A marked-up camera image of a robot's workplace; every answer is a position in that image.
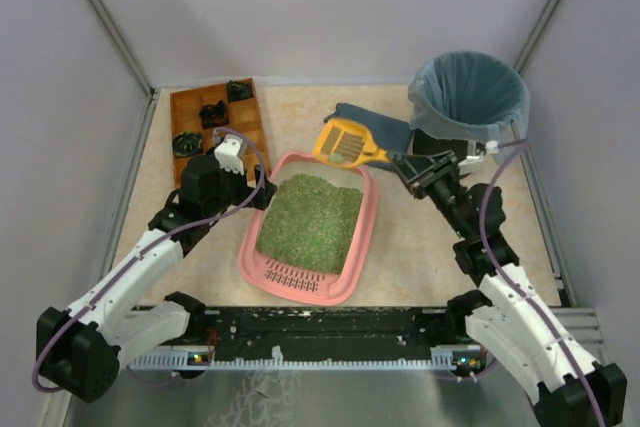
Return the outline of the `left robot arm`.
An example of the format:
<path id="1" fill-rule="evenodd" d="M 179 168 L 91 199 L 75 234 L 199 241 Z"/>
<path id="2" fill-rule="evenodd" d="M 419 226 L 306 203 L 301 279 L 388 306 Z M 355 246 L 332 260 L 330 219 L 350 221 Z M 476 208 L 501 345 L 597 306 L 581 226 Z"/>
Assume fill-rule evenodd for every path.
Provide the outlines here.
<path id="1" fill-rule="evenodd" d="M 193 157 L 134 248 L 98 284 L 68 307 L 46 309 L 36 322 L 32 386 L 66 391 L 91 403 L 119 373 L 166 343 L 188 343 L 204 334 L 206 307 L 181 292 L 167 295 L 136 319 L 131 309 L 166 272 L 178 265 L 221 220 L 244 208 L 265 209 L 276 188 L 262 162 L 250 186 L 238 154 L 216 151 Z"/>

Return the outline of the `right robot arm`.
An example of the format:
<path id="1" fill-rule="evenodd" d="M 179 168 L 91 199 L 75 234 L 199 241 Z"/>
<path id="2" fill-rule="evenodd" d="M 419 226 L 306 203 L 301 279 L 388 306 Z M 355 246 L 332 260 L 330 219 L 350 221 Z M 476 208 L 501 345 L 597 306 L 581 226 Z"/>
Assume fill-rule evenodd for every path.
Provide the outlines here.
<path id="1" fill-rule="evenodd" d="M 541 426 L 618 426 L 627 378 L 604 365 L 541 299 L 501 232 L 494 181 L 462 185 L 456 157 L 394 153 L 394 173 L 416 199 L 430 199 L 459 237 L 453 247 L 474 290 L 447 304 L 459 330 L 487 348 L 526 393 Z"/>

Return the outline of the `yellow plastic litter scoop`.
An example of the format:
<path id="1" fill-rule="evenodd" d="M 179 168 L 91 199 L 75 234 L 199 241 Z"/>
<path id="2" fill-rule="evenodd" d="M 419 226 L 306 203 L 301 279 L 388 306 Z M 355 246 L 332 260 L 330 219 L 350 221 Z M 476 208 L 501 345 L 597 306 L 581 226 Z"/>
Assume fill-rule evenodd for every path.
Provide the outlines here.
<path id="1" fill-rule="evenodd" d="M 325 123 L 311 154 L 321 163 L 341 169 L 373 162 L 391 163 L 388 152 L 376 143 L 366 126 L 343 118 L 331 118 Z"/>

